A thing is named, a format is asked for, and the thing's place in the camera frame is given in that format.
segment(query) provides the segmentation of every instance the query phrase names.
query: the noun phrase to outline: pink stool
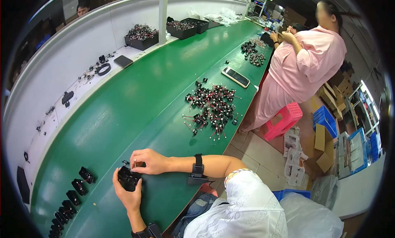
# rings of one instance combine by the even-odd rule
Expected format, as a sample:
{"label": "pink stool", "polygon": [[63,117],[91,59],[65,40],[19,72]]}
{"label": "pink stool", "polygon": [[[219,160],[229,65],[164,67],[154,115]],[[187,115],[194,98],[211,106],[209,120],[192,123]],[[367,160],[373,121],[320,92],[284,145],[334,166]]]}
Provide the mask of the pink stool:
{"label": "pink stool", "polygon": [[297,102],[287,104],[287,106],[280,109],[276,115],[278,114],[281,114],[282,119],[276,125],[273,126],[270,121],[266,122],[266,126],[269,129],[265,134],[265,140],[267,141],[286,133],[303,116],[302,110]]}

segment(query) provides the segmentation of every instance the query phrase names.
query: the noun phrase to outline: jeans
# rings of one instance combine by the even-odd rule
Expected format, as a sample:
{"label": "jeans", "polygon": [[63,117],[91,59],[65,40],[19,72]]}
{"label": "jeans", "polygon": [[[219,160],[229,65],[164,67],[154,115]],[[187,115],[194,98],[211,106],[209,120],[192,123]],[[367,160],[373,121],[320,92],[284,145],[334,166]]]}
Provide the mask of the jeans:
{"label": "jeans", "polygon": [[208,211],[217,198],[217,196],[210,193],[204,193],[199,198],[197,198],[195,203],[189,207],[186,215],[181,218],[173,233],[171,233],[173,237],[183,238],[186,226],[196,217]]}

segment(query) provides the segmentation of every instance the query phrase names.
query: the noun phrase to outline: phone screen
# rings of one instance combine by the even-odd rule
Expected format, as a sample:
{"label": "phone screen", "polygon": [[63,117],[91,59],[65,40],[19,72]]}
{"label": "phone screen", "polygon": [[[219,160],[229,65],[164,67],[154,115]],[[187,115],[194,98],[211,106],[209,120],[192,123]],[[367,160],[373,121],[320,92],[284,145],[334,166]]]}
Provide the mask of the phone screen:
{"label": "phone screen", "polygon": [[236,72],[232,68],[224,69],[225,73],[228,74],[230,77],[234,78],[235,80],[239,81],[242,85],[247,86],[250,82],[247,78],[243,77],[240,73]]}
{"label": "phone screen", "polygon": [[120,65],[123,68],[129,67],[131,64],[133,64],[133,61],[125,56],[119,56],[117,57],[114,62],[118,65]]}

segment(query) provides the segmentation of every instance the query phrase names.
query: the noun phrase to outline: woman in pink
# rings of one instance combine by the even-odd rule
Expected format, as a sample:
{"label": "woman in pink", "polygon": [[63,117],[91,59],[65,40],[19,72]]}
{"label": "woman in pink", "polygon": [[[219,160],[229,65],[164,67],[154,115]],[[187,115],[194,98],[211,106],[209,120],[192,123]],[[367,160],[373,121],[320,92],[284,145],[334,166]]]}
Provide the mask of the woman in pink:
{"label": "woman in pink", "polygon": [[340,68],[347,52],[339,30],[341,13],[329,1],[317,4],[319,26],[293,35],[283,32],[284,42],[274,51],[269,74],[240,125],[241,131],[261,127],[291,102],[312,97]]}

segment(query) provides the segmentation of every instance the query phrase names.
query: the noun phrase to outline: green workbench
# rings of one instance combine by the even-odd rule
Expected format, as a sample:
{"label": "green workbench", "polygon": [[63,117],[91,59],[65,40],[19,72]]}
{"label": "green workbench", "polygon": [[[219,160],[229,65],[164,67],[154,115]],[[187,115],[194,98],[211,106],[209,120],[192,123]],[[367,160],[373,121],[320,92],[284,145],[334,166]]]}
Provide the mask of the green workbench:
{"label": "green workbench", "polygon": [[[62,237],[130,237],[126,209],[114,192],[113,172],[130,160],[134,150],[151,148],[170,157],[196,153],[223,154],[238,126],[227,124],[218,140],[209,139],[207,126],[193,137],[182,114],[189,110],[185,96],[195,87],[196,76],[210,83],[235,89],[239,123],[247,111],[269,61],[272,49],[265,52],[266,64],[256,67],[244,60],[240,45],[262,30],[249,21],[231,27],[211,28],[185,40],[150,53],[121,71],[99,88],[72,115],[50,146],[37,175],[32,193],[31,215],[47,237],[54,212],[67,200],[71,182],[80,179],[81,166],[95,176],[84,183],[89,193],[80,196],[82,205],[74,219],[65,225]],[[221,74],[228,66],[250,79],[242,88]],[[143,175],[141,213],[146,223],[155,222],[164,231],[190,202],[200,186],[186,184],[187,173],[171,172]]]}

